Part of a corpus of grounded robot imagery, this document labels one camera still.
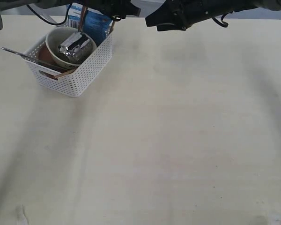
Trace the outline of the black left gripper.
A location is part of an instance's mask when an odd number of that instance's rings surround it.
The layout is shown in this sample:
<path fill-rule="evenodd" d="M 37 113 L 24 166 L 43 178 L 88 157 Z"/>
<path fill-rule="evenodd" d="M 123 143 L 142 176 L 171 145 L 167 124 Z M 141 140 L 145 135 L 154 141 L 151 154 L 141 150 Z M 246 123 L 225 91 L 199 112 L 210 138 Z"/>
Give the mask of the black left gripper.
<path fill-rule="evenodd" d="M 129 0 L 72 0 L 91 9 L 95 9 L 108 16 L 133 15 L 139 17 L 141 9 Z"/>

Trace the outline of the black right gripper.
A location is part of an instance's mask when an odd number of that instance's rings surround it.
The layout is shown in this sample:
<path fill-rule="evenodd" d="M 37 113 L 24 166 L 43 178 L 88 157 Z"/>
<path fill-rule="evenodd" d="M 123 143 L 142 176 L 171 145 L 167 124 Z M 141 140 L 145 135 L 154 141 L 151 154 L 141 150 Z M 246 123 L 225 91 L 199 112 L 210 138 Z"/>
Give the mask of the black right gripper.
<path fill-rule="evenodd" d="M 147 27 L 156 26 L 158 32 L 185 31 L 193 24 L 207 19 L 227 27 L 223 21 L 227 15 L 226 0 L 167 0 L 165 5 L 145 18 Z"/>

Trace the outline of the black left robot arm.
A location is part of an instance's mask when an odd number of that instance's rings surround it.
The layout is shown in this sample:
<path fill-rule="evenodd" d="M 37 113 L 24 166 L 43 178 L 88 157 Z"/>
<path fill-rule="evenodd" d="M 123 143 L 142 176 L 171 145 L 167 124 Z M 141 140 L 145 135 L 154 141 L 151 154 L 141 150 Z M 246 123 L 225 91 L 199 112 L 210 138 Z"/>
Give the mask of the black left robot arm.
<path fill-rule="evenodd" d="M 141 13 L 141 9 L 129 0 L 0 0 L 0 30 L 3 29 L 2 11 L 31 4 L 48 9 L 72 3 L 97 10 L 116 22 L 125 19 L 128 15 L 139 16 Z"/>

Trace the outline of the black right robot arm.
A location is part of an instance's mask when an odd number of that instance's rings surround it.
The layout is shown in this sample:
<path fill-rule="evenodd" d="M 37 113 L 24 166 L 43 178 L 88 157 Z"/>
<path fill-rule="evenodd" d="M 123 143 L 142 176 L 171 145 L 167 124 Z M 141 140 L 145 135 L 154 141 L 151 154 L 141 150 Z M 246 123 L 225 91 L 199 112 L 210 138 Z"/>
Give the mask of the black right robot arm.
<path fill-rule="evenodd" d="M 229 24 L 223 19 L 228 14 L 255 8 L 281 11 L 281 0 L 166 0 L 145 21 L 157 31 L 185 31 L 208 19 L 227 28 Z"/>

